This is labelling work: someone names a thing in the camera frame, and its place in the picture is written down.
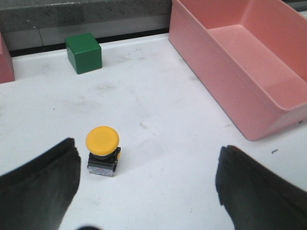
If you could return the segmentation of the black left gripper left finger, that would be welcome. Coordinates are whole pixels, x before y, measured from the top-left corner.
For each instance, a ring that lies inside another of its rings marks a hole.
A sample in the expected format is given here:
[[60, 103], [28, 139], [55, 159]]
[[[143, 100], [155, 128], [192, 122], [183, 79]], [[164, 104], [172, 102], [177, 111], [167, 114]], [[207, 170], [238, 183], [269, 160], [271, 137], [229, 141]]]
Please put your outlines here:
[[0, 177], [2, 230], [57, 230], [78, 191], [81, 158], [67, 138]]

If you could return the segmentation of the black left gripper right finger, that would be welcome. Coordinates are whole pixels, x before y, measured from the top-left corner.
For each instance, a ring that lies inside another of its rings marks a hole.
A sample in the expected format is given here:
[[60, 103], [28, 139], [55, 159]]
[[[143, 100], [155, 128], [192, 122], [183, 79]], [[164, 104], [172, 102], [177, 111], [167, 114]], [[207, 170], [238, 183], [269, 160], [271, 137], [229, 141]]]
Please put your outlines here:
[[220, 150], [215, 187], [236, 230], [307, 228], [306, 191], [235, 146]]

